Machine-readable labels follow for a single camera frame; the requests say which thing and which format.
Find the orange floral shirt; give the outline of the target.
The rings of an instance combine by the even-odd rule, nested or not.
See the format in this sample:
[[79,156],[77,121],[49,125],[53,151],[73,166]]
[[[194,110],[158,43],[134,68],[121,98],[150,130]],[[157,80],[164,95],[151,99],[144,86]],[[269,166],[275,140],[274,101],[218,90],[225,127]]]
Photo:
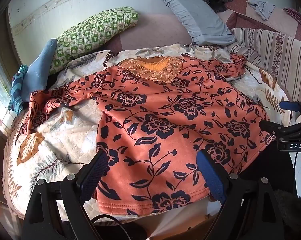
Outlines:
[[242,172],[274,140],[262,107],[233,88],[245,57],[126,59],[59,89],[33,92],[25,130],[58,107],[93,99],[102,116],[96,152],[107,166],[96,188],[99,211],[151,215],[208,195],[196,155],[205,150],[228,172]]

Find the striped floral bedspread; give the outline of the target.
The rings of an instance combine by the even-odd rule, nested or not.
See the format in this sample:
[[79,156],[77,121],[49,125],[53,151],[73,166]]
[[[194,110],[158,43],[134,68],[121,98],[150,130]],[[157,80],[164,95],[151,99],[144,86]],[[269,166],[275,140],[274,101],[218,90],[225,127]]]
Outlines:
[[228,50],[266,70],[294,101],[301,100],[301,41],[263,29],[233,28]]

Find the cream leaf-pattern blanket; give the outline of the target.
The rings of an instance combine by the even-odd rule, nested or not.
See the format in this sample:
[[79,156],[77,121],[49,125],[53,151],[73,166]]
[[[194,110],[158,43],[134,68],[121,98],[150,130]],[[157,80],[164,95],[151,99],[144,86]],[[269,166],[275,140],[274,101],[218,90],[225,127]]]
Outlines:
[[[246,94],[254,102],[262,104],[270,120],[287,126],[290,111],[280,108],[279,103],[288,95],[277,81],[262,69],[259,54],[234,44],[225,48],[197,47],[173,44],[171,46],[120,51],[114,56],[110,50],[95,52],[71,61],[58,75],[56,87],[78,80],[85,74],[101,70],[129,57],[178,56],[189,53],[201,60],[216,57],[229,61],[236,51],[248,57],[245,73],[230,78],[230,84]],[[63,179],[77,172],[94,156],[97,124],[102,116],[92,101],[80,103],[74,108],[62,107],[31,135],[21,135],[19,130],[28,116],[22,111],[13,121],[7,136],[3,164],[3,194],[11,212],[24,218],[35,183],[39,179],[49,182]]]

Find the small grey garment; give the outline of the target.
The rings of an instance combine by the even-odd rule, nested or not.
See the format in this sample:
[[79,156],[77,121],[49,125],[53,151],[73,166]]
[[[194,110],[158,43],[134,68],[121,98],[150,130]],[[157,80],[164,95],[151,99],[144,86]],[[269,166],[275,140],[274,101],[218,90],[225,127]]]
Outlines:
[[272,12],[274,11],[276,5],[267,1],[261,0],[248,0],[246,2],[250,7],[252,7],[255,12],[260,16],[264,21],[267,21]]

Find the teal striped cloth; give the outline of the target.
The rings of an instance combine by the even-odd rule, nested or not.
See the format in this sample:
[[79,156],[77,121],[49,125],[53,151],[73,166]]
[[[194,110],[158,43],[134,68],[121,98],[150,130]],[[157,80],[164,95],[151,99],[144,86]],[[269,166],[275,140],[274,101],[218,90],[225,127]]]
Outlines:
[[12,88],[10,90],[11,99],[8,105],[9,111],[14,111],[16,115],[23,110],[23,100],[21,97],[22,85],[24,77],[26,76],[28,66],[22,64],[18,72],[12,77]]

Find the grey-blue pillow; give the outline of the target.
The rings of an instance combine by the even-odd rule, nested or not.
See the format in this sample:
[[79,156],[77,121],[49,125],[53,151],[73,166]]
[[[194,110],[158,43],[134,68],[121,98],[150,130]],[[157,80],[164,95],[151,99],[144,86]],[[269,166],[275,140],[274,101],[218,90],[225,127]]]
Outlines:
[[235,38],[227,25],[203,0],[162,0],[186,28],[197,46],[228,46]]

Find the blue folded cloth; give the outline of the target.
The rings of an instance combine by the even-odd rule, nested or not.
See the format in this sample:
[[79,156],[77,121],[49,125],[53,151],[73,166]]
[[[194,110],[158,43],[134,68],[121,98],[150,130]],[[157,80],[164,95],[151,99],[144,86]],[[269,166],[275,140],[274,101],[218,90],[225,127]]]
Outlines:
[[24,103],[30,102],[30,95],[35,90],[44,90],[57,47],[57,39],[48,40],[41,53],[29,66],[22,83],[21,97]]

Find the pink quilted mattress cover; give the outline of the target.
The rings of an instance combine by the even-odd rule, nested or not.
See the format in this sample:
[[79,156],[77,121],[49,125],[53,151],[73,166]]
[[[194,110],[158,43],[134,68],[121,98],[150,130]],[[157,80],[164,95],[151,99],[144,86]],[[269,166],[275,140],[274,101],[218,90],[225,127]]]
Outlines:
[[112,37],[98,50],[134,50],[190,44],[192,39],[174,14],[141,14],[137,25]]

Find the green patterned pillow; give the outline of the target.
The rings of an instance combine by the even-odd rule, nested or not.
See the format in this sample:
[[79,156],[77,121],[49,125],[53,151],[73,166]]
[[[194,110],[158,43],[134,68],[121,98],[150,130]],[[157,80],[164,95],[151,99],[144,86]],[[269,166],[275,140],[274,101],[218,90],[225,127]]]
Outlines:
[[61,33],[57,39],[49,74],[55,74],[79,56],[89,54],[139,20],[132,7],[119,7],[94,14]]

